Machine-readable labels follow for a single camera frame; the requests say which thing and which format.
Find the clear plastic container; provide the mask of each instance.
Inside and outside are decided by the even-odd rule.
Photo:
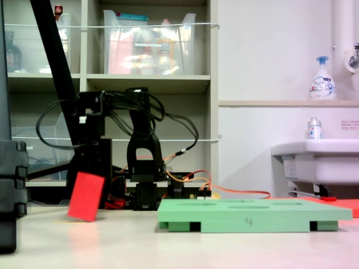
[[[67,27],[71,26],[71,22],[71,14],[62,14],[58,21],[58,30],[70,72],[79,73],[80,29]],[[21,54],[21,63],[9,72],[51,73],[37,27],[5,26],[5,31],[13,32],[13,46],[19,49]]]
[[[187,14],[183,24],[195,22]],[[121,28],[116,14],[104,10],[106,74],[194,75],[194,25]]]
[[[49,143],[62,146],[71,146],[70,135],[68,134],[65,118],[63,114],[59,116],[55,126],[44,126],[40,132]],[[43,144],[36,134],[35,127],[12,127],[12,139],[14,141],[24,141],[29,154],[29,173],[49,165],[59,164],[70,161],[74,155],[70,150],[57,150]],[[66,180],[67,171],[47,175],[35,181],[58,181]]]

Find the small bottle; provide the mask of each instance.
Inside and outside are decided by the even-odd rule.
[[[313,79],[309,91],[309,100],[336,100],[337,87],[332,76],[326,68],[325,62],[329,58],[320,56],[316,60],[319,62],[319,70]]]
[[[55,5],[54,14],[55,14],[56,24],[57,24],[58,20],[60,19],[60,16],[62,15],[62,13],[63,13],[63,7],[60,4]]]
[[[20,71],[22,55],[20,49],[13,44],[13,31],[5,31],[7,72]]]
[[[322,139],[321,137],[321,121],[316,117],[310,118],[308,122],[309,139]]]

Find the cable bundle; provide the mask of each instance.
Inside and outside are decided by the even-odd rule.
[[[151,137],[155,133],[156,121],[161,122],[164,120],[165,117],[168,117],[171,120],[174,120],[175,122],[178,122],[181,125],[183,125],[195,138],[192,145],[176,152],[174,154],[174,156],[180,156],[180,155],[186,153],[191,148],[193,148],[199,139],[199,133],[198,133],[198,130],[197,130],[196,126],[194,125],[194,123],[187,117],[167,113],[165,111],[163,104],[155,96],[153,96],[152,94],[149,94],[148,92],[144,92],[144,91],[141,93],[148,95],[149,98],[151,98],[152,100],[155,101],[154,103],[149,104],[150,109],[144,108],[141,104],[138,104],[137,102],[131,100],[130,98],[128,98],[126,95],[124,95],[121,92],[105,92],[104,93],[108,96],[111,96],[114,98],[119,98],[119,100],[120,100],[120,102],[113,103],[108,112],[108,115],[115,122],[115,124],[128,136],[136,136],[140,139],[145,140],[145,139]],[[83,144],[77,144],[77,145],[73,145],[73,146],[59,146],[59,145],[54,145],[54,144],[47,142],[42,137],[42,134],[40,132],[40,126],[41,126],[41,122],[42,122],[43,118],[53,108],[55,108],[57,105],[62,104],[64,102],[75,103],[74,100],[68,100],[68,99],[58,100],[58,101],[55,101],[53,104],[51,104],[48,108],[46,108],[46,110],[42,113],[42,115],[40,116],[40,118],[36,124],[36,134],[38,135],[39,139],[45,145],[53,147],[55,149],[59,149],[59,150],[75,150],[75,149],[79,149],[79,148],[86,147],[86,146],[90,145],[90,143],[83,143]],[[151,124],[150,132],[149,133],[141,133],[141,132],[134,130],[123,119],[121,119],[121,117],[118,116],[118,114],[116,113],[115,110],[128,110],[128,111],[133,110],[133,111],[137,111],[137,112],[145,114],[149,118],[149,121]]]

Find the white table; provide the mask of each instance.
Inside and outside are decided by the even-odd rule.
[[[159,230],[156,212],[104,211],[73,221],[65,207],[32,207],[1,269],[358,269],[359,219],[338,232],[201,234]]]

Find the circular hole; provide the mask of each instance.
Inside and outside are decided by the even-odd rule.
[[[179,206],[215,206],[215,203],[180,203]]]
[[[265,209],[265,208],[269,208],[269,206],[228,206],[228,208],[234,208],[234,209]]]
[[[276,206],[299,206],[303,205],[302,203],[272,203],[272,205]]]
[[[250,199],[244,199],[244,200],[228,199],[228,200],[218,200],[218,202],[222,202],[222,203],[251,203],[251,202],[254,202],[254,200],[250,200]]]

